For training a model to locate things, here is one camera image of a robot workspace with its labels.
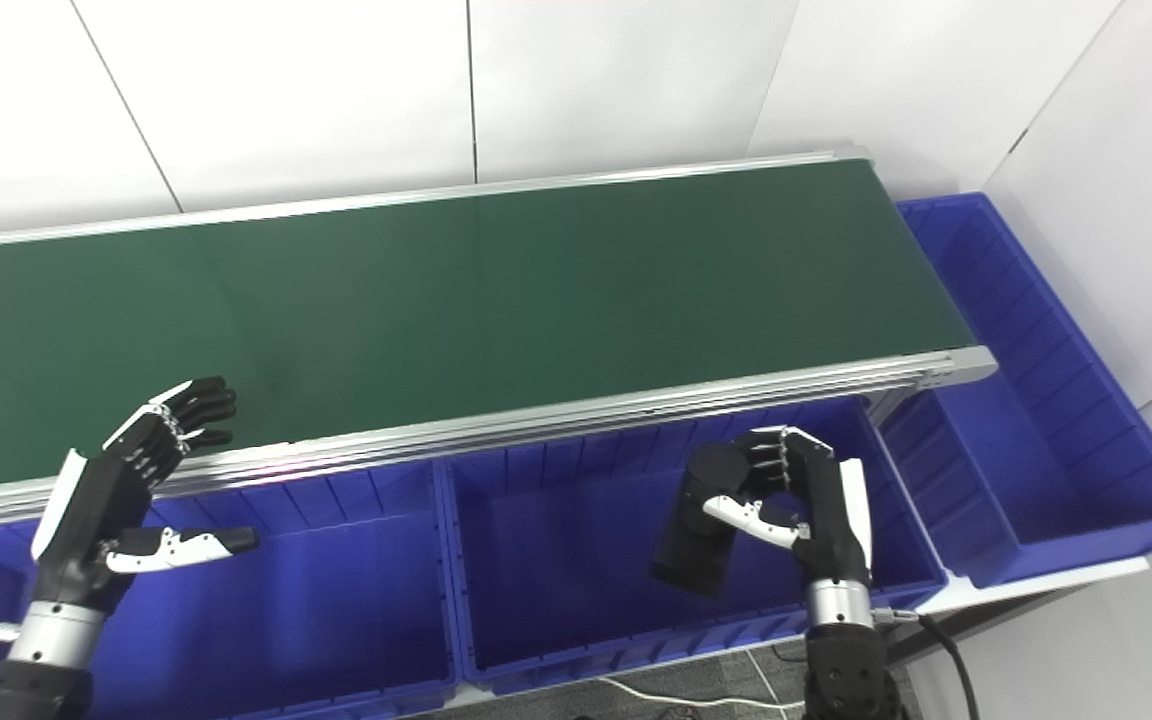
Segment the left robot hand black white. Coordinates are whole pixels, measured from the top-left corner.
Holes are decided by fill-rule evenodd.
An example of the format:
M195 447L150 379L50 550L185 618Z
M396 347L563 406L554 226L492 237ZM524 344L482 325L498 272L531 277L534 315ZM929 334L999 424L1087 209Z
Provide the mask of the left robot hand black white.
M32 601L114 614L134 578L237 556L260 546L252 526L146 526L156 488L198 448L228 445L217 420L236 415L219 376L179 382L138 406L99 454L69 450L31 543Z

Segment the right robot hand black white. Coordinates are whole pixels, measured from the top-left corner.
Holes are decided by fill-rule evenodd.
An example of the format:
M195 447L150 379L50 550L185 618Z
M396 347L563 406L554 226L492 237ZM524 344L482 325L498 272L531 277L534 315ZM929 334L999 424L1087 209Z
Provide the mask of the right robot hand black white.
M804 429L761 427L704 444L687 465L705 520L791 552L806 582L872 584L867 475Z

